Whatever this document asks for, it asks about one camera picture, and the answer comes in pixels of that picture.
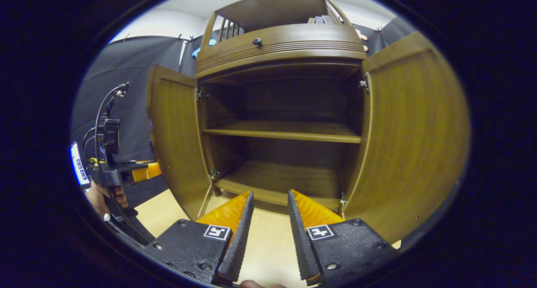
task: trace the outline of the wooden shelf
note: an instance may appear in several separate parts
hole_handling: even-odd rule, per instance
[[[246,160],[215,186],[235,194],[250,190],[257,200],[282,205],[287,205],[287,193],[294,189],[328,209],[337,210],[340,206],[341,190],[335,169]]]
[[[360,143],[361,137],[341,123],[238,121],[217,129],[204,129],[215,135],[292,139],[340,143]]]

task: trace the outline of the wooden drawer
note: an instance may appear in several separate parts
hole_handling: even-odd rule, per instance
[[[252,41],[260,38],[261,45]],[[355,58],[367,55],[352,26],[334,24],[288,24],[256,30],[211,47],[198,54],[195,78],[274,60],[293,58]]]

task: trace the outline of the wooden cabinet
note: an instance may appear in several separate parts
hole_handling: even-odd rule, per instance
[[[202,47],[200,55],[209,58],[228,41],[236,54],[240,36],[274,28],[260,27],[245,27],[213,51]],[[470,132],[464,94],[447,62],[419,33],[366,60],[336,51],[343,53],[267,53],[241,65],[215,58],[220,64],[196,79],[151,68],[156,158],[191,219],[215,187],[252,190],[257,200],[284,205],[294,189],[395,242],[441,204],[462,171]],[[365,81],[367,89],[360,87]]]
[[[322,15],[333,24],[308,24],[309,18]],[[209,46],[217,18],[223,19],[220,35]],[[255,45],[254,39],[261,43]],[[242,0],[215,11],[209,19],[195,78],[259,63],[359,62],[366,57],[354,26],[330,0]]]

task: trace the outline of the wooden slat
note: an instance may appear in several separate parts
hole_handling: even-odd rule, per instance
[[[341,11],[341,9],[332,1],[332,0],[326,0],[328,1],[328,3],[330,5],[332,5],[332,8],[334,8],[334,10],[339,14],[339,16],[341,16],[341,18],[343,19],[343,24],[346,25],[346,26],[353,26],[351,24],[351,21],[349,21],[349,19],[347,18],[347,16],[345,15],[345,13],[343,13],[343,11]]]
[[[338,16],[334,14],[332,7],[330,7],[329,5],[326,5],[326,10],[328,10],[328,15],[330,16],[330,18],[332,18],[332,21],[334,22],[334,24],[339,24],[341,26],[342,25],[341,20],[339,20]]]
[[[260,160],[247,160],[215,183],[223,190],[242,194],[253,191],[257,200],[287,205],[287,193],[297,190],[328,209],[339,207],[336,170],[308,168]]]
[[[204,133],[273,139],[360,143],[360,136],[340,123],[238,121]]]
[[[215,21],[216,21],[216,13],[213,12],[211,16],[209,17],[209,21],[207,22],[207,26],[205,27],[205,32],[203,34],[203,38],[201,39],[200,52],[202,52],[204,48],[209,47],[209,40],[211,40],[211,33],[213,32]]]
[[[228,27],[226,28],[226,39],[229,38],[229,26],[232,22],[230,20],[228,20]]]
[[[224,25],[226,24],[226,19],[222,18],[222,26],[220,26],[220,32],[218,34],[218,42],[222,41],[222,31],[224,30]]]

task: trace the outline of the cabinet door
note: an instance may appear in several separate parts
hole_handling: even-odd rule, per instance
[[[196,84],[190,77],[154,65],[147,94],[156,159],[169,190],[192,220],[211,186],[201,151]]]
[[[418,32],[364,60],[362,71],[370,87],[362,166],[343,211],[393,243],[423,223],[458,180],[469,148],[468,106],[447,61]]]

